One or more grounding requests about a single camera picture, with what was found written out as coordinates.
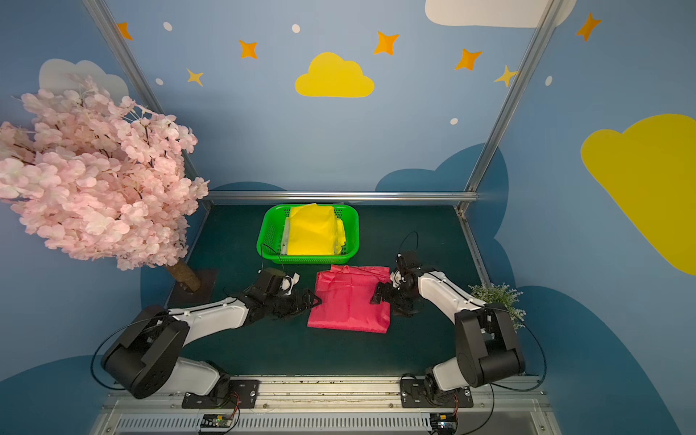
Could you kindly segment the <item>pink raincoat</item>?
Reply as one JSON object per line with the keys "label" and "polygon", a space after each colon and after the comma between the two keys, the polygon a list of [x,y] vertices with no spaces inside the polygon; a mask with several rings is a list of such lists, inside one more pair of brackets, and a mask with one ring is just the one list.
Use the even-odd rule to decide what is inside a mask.
{"label": "pink raincoat", "polygon": [[391,324],[391,306],[372,304],[380,284],[390,284],[390,270],[384,266],[337,266],[318,272],[315,295],[322,304],[314,307],[307,326],[373,334],[386,334]]}

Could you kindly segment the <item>plain yellow raincoat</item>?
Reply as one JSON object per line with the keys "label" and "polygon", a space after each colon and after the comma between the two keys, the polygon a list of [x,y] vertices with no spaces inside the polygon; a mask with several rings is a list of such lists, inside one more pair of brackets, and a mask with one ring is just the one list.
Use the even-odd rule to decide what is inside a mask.
{"label": "plain yellow raincoat", "polygon": [[344,223],[333,206],[309,204],[291,208],[281,253],[291,257],[338,256],[346,243]]}

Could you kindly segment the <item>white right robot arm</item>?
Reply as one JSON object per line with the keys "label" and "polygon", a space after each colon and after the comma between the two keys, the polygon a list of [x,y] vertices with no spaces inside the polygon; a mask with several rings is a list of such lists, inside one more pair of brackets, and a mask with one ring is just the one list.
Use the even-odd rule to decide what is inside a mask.
{"label": "white right robot arm", "polygon": [[415,302],[423,299],[454,326],[455,356],[425,375],[431,397],[494,384],[526,371],[512,315],[503,304],[474,297],[442,271],[424,266],[414,251],[397,254],[395,262],[391,282],[377,287],[373,302],[386,302],[393,314],[411,317],[417,313]]}

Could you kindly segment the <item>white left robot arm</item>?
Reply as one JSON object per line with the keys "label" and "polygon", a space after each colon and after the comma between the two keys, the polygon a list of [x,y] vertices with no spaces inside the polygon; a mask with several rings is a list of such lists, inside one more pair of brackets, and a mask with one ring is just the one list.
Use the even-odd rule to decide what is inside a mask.
{"label": "white left robot arm", "polygon": [[332,266],[318,273],[314,289],[298,288],[300,277],[275,268],[237,297],[189,308],[148,306],[101,358],[101,369],[136,399],[184,393],[196,408],[228,407],[237,393],[229,375],[211,362],[182,357],[188,345],[209,335],[308,313],[311,328],[384,334],[390,305],[375,294],[388,286],[388,268]]}

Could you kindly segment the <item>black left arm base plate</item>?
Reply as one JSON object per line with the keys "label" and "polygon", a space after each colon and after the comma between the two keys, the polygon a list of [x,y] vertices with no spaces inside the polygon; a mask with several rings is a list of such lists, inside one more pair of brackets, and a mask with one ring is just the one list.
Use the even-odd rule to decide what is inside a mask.
{"label": "black left arm base plate", "polygon": [[185,393],[182,409],[253,409],[256,406],[259,380],[221,378],[205,395]]}

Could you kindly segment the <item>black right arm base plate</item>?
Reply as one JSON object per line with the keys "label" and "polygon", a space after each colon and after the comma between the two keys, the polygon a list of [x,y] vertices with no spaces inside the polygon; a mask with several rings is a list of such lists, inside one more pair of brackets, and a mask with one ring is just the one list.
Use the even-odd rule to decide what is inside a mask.
{"label": "black right arm base plate", "polygon": [[472,408],[473,398],[468,386],[442,391],[432,376],[417,377],[403,374],[399,390],[404,408]]}

